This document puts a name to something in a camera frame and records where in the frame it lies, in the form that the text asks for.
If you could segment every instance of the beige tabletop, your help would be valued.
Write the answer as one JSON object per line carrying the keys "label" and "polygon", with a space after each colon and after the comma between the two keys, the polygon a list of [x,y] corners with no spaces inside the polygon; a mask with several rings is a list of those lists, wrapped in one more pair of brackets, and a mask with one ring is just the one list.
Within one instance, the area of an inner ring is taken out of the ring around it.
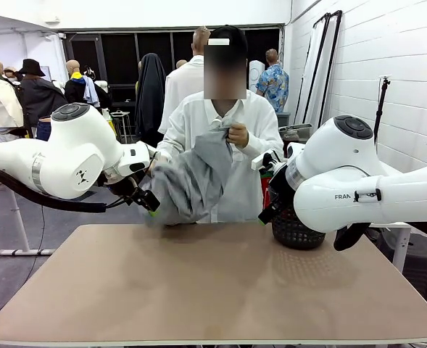
{"label": "beige tabletop", "polygon": [[0,312],[0,343],[427,341],[427,303],[366,239],[287,249],[255,223],[79,227]]}

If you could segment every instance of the black hat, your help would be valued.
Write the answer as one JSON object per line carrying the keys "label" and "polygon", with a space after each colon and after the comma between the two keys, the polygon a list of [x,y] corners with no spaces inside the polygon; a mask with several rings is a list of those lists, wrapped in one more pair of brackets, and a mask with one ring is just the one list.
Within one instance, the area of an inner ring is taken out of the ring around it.
{"label": "black hat", "polygon": [[235,67],[244,65],[247,58],[248,45],[244,32],[232,25],[224,25],[212,31],[210,38],[227,38],[228,45],[206,45],[205,61],[208,65],[218,67]]}
{"label": "black hat", "polygon": [[41,66],[39,65],[39,62],[35,61],[34,59],[24,59],[23,60],[23,66],[20,70],[18,70],[20,74],[31,74],[36,76],[46,76],[41,71]]}

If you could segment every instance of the black coat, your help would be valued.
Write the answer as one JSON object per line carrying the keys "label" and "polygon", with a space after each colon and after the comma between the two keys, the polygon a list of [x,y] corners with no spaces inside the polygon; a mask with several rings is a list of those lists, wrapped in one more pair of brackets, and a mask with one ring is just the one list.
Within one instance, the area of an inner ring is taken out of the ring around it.
{"label": "black coat", "polygon": [[43,78],[24,78],[20,86],[20,103],[31,127],[36,127],[40,118],[48,117],[62,105],[68,104],[62,92]]}
{"label": "black coat", "polygon": [[160,58],[155,53],[146,54],[142,58],[136,94],[136,135],[152,146],[163,139],[158,128],[162,122],[165,79]]}
{"label": "black coat", "polygon": [[[106,109],[112,106],[112,100],[106,91],[94,84],[96,88],[97,96],[99,97],[100,107]],[[73,80],[68,80],[65,84],[65,98],[69,103],[86,103],[84,100],[84,90],[86,85],[84,83],[78,83]]]}

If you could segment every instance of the logo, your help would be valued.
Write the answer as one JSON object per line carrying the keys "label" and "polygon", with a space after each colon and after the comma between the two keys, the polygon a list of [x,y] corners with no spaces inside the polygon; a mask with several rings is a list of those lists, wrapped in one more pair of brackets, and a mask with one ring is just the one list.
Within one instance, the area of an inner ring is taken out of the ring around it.
{"label": "logo", "polygon": [[348,199],[351,198],[348,194],[335,194],[334,199]]}
{"label": "logo", "polygon": [[78,185],[82,184],[82,183],[88,183],[89,181],[87,181],[87,179],[84,178],[84,175],[87,173],[88,171],[82,171],[80,170],[79,172],[76,173],[76,176],[80,176],[81,177],[81,182],[78,183]]}

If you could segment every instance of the floral shirt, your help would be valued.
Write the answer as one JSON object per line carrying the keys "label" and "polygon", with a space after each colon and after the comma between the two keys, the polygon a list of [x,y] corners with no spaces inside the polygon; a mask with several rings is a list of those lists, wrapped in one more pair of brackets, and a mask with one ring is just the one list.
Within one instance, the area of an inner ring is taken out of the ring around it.
{"label": "floral shirt", "polygon": [[279,64],[271,65],[260,76],[257,90],[264,93],[274,111],[282,112],[289,96],[289,75]]}

